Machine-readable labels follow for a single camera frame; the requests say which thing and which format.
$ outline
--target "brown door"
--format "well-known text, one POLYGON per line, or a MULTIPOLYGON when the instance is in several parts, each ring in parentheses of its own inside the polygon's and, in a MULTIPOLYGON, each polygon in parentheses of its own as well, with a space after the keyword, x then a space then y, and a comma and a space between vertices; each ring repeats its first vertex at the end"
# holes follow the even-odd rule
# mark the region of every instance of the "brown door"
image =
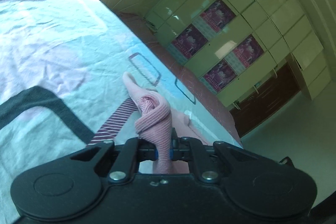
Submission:
POLYGON ((234 108, 230 111, 240 137, 265 121, 300 91, 288 64, 280 68, 277 75, 278 78, 272 77, 258 87, 259 94, 254 92, 240 102, 240 110, 234 108))

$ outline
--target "poster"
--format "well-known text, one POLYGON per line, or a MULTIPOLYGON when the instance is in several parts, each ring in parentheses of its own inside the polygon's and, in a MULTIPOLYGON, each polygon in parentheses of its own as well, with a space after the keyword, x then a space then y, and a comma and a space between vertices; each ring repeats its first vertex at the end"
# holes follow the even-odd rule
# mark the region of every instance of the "poster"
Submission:
POLYGON ((228 63, 223 59, 216 66, 214 66, 206 75, 204 79, 214 88, 215 91, 221 91, 228 85, 236 74, 228 63))
POLYGON ((200 15, 215 32, 221 31, 235 16, 223 0, 216 0, 200 15))
POLYGON ((196 27, 190 24, 175 40, 172 44, 176 47, 185 58, 190 59, 201 47, 206 44, 208 40, 196 29, 196 27))
POLYGON ((255 40, 253 35, 249 35, 233 50, 233 53, 243 64, 243 66, 248 68, 264 53, 264 51, 255 40))

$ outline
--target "white floor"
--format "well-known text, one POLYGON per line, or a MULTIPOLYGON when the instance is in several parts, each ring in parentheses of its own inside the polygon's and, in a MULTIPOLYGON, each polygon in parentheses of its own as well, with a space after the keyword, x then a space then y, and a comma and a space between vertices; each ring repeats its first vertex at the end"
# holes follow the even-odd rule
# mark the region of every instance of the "white floor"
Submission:
POLYGON ((315 205, 336 190, 336 84, 314 101, 298 93, 242 138, 246 150, 279 161, 289 156, 318 186, 315 205))

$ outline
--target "striped tie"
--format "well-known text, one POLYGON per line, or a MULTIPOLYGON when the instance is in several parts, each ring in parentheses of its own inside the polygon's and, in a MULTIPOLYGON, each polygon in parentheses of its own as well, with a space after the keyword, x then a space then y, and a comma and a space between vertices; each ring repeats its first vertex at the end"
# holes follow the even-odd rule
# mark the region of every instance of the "striped tie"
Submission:
POLYGON ((106 120, 106 122, 99 128, 93 139, 88 145, 93 145, 98 142, 113 140, 122 126, 126 123, 133 112, 138 108, 131 98, 126 99, 117 110, 106 120))

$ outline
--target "pink cloth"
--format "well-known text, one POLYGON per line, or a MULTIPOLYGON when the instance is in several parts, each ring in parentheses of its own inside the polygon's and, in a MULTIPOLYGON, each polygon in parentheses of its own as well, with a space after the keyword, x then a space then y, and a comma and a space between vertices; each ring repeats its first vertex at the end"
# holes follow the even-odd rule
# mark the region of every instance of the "pink cloth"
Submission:
POLYGON ((159 93, 139 87, 133 76, 127 72, 123 75, 123 82, 142 114, 142 117, 135 121, 137 133, 156 146, 159 157, 154 162, 153 172, 171 173, 173 168, 169 150, 172 117, 169 103, 159 93))
POLYGON ((155 144, 159 158, 153 164, 153 173, 187 174, 188 163, 170 160, 171 133, 174 127, 178 137, 197 138, 204 145, 210 143, 192 126, 184 113, 170 108, 169 103, 159 93, 139 87, 131 74, 125 72, 123 82, 142 117, 135 121, 139 137, 155 144))

